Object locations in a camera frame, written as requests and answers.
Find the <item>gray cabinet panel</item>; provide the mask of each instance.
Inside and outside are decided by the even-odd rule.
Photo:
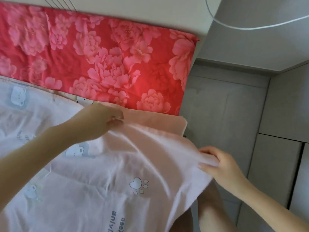
[[[248,179],[260,191],[286,207],[298,163],[301,143],[258,134]],[[250,207],[242,203],[237,223],[240,232],[272,231]]]
[[[270,80],[259,133],[309,142],[309,64]]]
[[[290,211],[309,223],[309,144],[305,144]]]

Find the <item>gray floor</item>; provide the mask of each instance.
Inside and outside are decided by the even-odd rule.
[[[247,175],[268,82],[268,77],[260,75],[194,65],[180,109],[188,121],[187,138],[198,148],[213,145],[229,152]],[[219,190],[236,223],[240,201]],[[192,210],[196,214],[196,205]]]

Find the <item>pink bed sheet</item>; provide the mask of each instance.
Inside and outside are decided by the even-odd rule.
[[[198,39],[107,16],[0,2],[0,74],[178,115]]]

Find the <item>red floral fabric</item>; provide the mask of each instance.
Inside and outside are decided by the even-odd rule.
[[[0,2],[0,74],[178,115],[197,38],[106,16]]]

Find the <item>white cable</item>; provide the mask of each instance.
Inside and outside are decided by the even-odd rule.
[[[218,24],[221,24],[225,27],[229,27],[229,28],[232,28],[232,29],[238,29],[238,30],[257,30],[257,29],[263,29],[263,28],[270,28],[270,27],[277,27],[277,26],[280,26],[280,25],[284,25],[284,24],[288,24],[288,23],[292,23],[292,22],[295,22],[295,21],[298,21],[298,20],[301,20],[301,19],[306,19],[309,17],[309,15],[306,15],[304,17],[300,17],[300,18],[297,18],[297,19],[293,19],[293,20],[290,20],[290,21],[286,21],[284,23],[278,23],[278,24],[274,24],[274,25],[268,25],[268,26],[263,26],[263,27],[249,27],[249,28],[244,28],[244,27],[234,27],[234,26],[230,26],[230,25],[227,25],[225,23],[222,23],[220,22],[218,19],[216,19],[213,14],[211,13],[210,9],[209,9],[209,6],[208,6],[208,3],[207,3],[207,0],[206,1],[206,6],[207,6],[207,9],[208,9],[208,12],[209,14],[211,15],[211,17],[213,18],[213,20],[215,22],[217,22]]]

